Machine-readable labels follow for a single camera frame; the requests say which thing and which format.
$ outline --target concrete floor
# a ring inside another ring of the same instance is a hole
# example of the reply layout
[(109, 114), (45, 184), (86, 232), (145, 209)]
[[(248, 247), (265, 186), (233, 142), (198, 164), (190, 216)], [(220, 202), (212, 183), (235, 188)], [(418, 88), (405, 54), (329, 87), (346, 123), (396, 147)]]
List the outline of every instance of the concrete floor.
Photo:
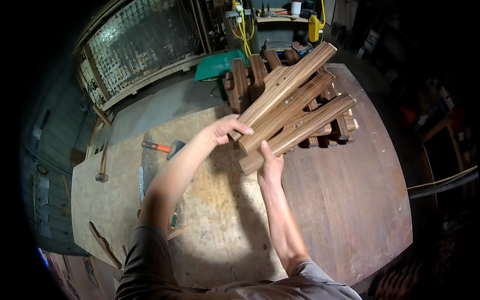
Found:
[[(326, 37), (326, 40), (336, 45), (333, 39)], [(400, 126), (396, 119), (388, 82), (369, 61), (360, 60), (356, 53), (345, 51), (338, 44), (336, 46), (338, 52), (329, 62), (346, 64), (357, 78), (390, 134), (407, 186), (418, 184), (422, 180), (419, 175), (422, 172), (418, 170), (416, 163), (419, 145), (411, 132)], [(109, 138), (109, 144), (116, 144), (175, 118), (224, 105), (220, 98), (210, 96), (215, 84), (194, 82), (194, 73), (193, 70), (174, 74), (121, 101), (111, 112), (114, 116), (112, 126), (100, 130), (96, 136), (97, 143)], [(114, 272), (117, 272), (108, 264), (99, 265), (97, 268), (101, 269), (102, 277), (107, 277), (109, 272), (112, 272), (113, 277)], [(357, 284), (357, 292), (364, 292), (372, 277)]]

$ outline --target black hose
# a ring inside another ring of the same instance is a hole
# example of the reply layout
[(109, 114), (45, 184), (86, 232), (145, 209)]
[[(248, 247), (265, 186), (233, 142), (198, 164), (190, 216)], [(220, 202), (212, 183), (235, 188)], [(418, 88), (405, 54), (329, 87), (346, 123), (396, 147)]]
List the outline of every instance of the black hose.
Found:
[(454, 189), (458, 186), (464, 185), (465, 183), (468, 183), (472, 180), (475, 180), (478, 177), (479, 177), (479, 173), (475, 172), (475, 173), (472, 173), (468, 176), (465, 176), (464, 178), (462, 178), (460, 180), (454, 181), (454, 182), (446, 184), (446, 185), (433, 186), (433, 187), (428, 187), (428, 188), (421, 189), (421, 190), (412, 191), (408, 194), (408, 197), (410, 199), (416, 199), (416, 198), (420, 198), (420, 197), (424, 197), (424, 196), (428, 196), (428, 195), (432, 195), (432, 194), (436, 194), (436, 193), (440, 193), (440, 192), (445, 192), (445, 191)]

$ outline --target wooden shelf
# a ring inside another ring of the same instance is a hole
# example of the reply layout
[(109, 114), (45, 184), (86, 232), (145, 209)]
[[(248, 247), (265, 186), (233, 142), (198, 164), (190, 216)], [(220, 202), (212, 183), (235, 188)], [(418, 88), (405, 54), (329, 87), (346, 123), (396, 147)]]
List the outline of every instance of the wooden shelf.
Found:
[(265, 22), (303, 22), (303, 23), (308, 23), (307, 19), (304, 18), (296, 18), (292, 19), (289, 17), (283, 17), (283, 16), (276, 16), (276, 17), (257, 17), (257, 23), (265, 23)]

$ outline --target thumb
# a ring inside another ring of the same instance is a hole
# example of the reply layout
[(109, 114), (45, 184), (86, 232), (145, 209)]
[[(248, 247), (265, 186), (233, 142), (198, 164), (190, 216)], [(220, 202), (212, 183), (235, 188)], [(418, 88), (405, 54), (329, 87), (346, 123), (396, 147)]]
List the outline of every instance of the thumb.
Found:
[(272, 150), (270, 149), (270, 146), (266, 140), (263, 140), (260, 144), (260, 153), (262, 154), (266, 163), (274, 162), (275, 156), (273, 155)]

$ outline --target yellow power cord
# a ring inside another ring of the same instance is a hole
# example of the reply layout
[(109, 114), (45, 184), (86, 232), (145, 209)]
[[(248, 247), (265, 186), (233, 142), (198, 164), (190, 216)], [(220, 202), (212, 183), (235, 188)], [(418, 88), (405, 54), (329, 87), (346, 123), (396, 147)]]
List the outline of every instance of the yellow power cord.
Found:
[(250, 55), (252, 55), (252, 52), (250, 51), (250, 47), (248, 46), (248, 41), (252, 39), (253, 34), (255, 32), (255, 23), (254, 23), (253, 17), (252, 17), (252, 34), (250, 35), (249, 38), (246, 38), (247, 34), (246, 34), (246, 31), (245, 31), (245, 15), (243, 14), (243, 11), (240, 11), (240, 13), (241, 13), (242, 24), (241, 24), (241, 26), (239, 26), (239, 29), (240, 29), (240, 33), (242, 34), (242, 36), (238, 36), (235, 33), (230, 21), (228, 22), (228, 24), (230, 25), (230, 29), (232, 30), (233, 35), (243, 41), (243, 50), (245, 52), (245, 56), (248, 58)]
[(434, 182), (430, 182), (430, 183), (424, 183), (424, 184), (421, 184), (421, 185), (412, 186), (412, 187), (407, 188), (407, 190), (419, 188), (419, 187), (421, 187), (421, 186), (426, 186), (426, 185), (431, 185), (431, 184), (440, 183), (440, 182), (443, 182), (443, 181), (452, 179), (452, 178), (454, 178), (454, 177), (457, 177), (457, 176), (459, 176), (459, 175), (468, 173), (468, 172), (470, 172), (470, 171), (472, 171), (472, 170), (475, 170), (477, 167), (478, 167), (478, 166), (471, 167), (470, 169), (466, 169), (465, 171), (462, 171), (462, 172), (460, 172), (460, 173), (458, 173), (458, 174), (455, 174), (455, 175), (453, 175), (453, 176), (450, 176), (450, 177), (448, 177), (448, 178), (444, 178), (444, 179), (442, 179), (442, 180), (438, 180), (438, 181), (434, 181)]

